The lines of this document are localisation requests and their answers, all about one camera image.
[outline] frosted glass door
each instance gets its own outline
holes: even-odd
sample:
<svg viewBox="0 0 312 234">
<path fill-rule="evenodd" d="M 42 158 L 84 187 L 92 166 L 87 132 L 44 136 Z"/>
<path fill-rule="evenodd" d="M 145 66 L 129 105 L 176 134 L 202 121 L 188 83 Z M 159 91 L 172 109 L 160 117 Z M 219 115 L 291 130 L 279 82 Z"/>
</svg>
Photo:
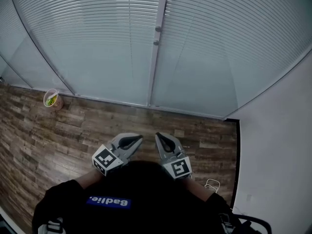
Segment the frosted glass door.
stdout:
<svg viewBox="0 0 312 234">
<path fill-rule="evenodd" d="M 4 79 L 5 83 L 11 86 L 17 86 L 22 88 L 31 88 L 25 81 L 22 80 L 14 70 L 3 60 L 0 56 L 0 76 Z"/>
<path fill-rule="evenodd" d="M 153 106 L 225 117 L 311 50 L 312 0 L 168 0 Z"/>
<path fill-rule="evenodd" d="M 0 0 L 0 55 L 33 89 L 71 94 L 31 41 L 12 0 Z"/>
<path fill-rule="evenodd" d="M 146 105 L 158 0 L 14 0 L 77 95 Z"/>
</svg>

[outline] blue label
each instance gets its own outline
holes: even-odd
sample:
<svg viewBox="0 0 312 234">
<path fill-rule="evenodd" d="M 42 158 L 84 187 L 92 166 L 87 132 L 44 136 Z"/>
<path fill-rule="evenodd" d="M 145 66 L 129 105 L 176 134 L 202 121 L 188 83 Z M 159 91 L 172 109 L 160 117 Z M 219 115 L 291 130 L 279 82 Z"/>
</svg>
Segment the blue label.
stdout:
<svg viewBox="0 0 312 234">
<path fill-rule="evenodd" d="M 91 196 L 89 197 L 87 204 L 130 209 L 131 200 L 118 197 Z"/>
</svg>

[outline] white wall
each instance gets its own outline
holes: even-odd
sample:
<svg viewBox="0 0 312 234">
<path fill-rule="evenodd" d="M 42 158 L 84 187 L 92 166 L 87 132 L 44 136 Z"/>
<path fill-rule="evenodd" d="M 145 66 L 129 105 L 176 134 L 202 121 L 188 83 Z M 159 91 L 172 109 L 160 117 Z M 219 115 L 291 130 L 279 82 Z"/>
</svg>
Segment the white wall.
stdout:
<svg viewBox="0 0 312 234">
<path fill-rule="evenodd" d="M 312 224 L 312 52 L 240 119 L 241 159 L 234 212 L 261 218 L 274 234 Z"/>
</svg>

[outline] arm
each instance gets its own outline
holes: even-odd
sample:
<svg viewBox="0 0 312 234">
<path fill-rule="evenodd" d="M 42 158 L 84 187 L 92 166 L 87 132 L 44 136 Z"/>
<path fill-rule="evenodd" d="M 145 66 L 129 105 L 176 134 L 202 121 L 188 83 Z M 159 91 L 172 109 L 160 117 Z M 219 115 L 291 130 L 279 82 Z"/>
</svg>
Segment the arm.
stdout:
<svg viewBox="0 0 312 234">
<path fill-rule="evenodd" d="M 91 172 L 76 178 L 75 181 L 83 188 L 86 189 L 90 185 L 99 182 L 104 176 L 97 169 L 93 169 Z"/>
<path fill-rule="evenodd" d="M 94 169 L 75 180 L 61 183 L 47 190 L 44 198 L 35 208 L 32 221 L 33 233 L 38 233 L 38 228 L 48 224 L 49 221 L 64 218 L 64 216 L 75 212 L 85 203 L 84 189 L 99 182 L 102 177 L 103 175 Z"/>
<path fill-rule="evenodd" d="M 189 177 L 183 178 L 181 182 L 190 193 L 205 202 L 210 198 L 212 194 L 214 194 L 212 191 L 207 190 L 202 185 L 198 184 Z"/>
</svg>

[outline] person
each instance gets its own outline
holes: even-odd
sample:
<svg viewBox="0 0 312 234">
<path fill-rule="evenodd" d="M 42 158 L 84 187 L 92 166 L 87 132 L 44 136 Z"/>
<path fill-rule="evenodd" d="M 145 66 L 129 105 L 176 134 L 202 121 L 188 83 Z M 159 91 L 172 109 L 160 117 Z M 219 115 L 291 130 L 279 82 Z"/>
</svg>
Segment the person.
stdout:
<svg viewBox="0 0 312 234">
<path fill-rule="evenodd" d="M 94 169 L 47 190 L 36 206 L 32 229 L 36 234 L 223 234 L 221 216 L 232 226 L 240 224 L 221 196 L 189 176 L 174 179 L 163 165 L 130 161 L 107 176 Z"/>
</svg>

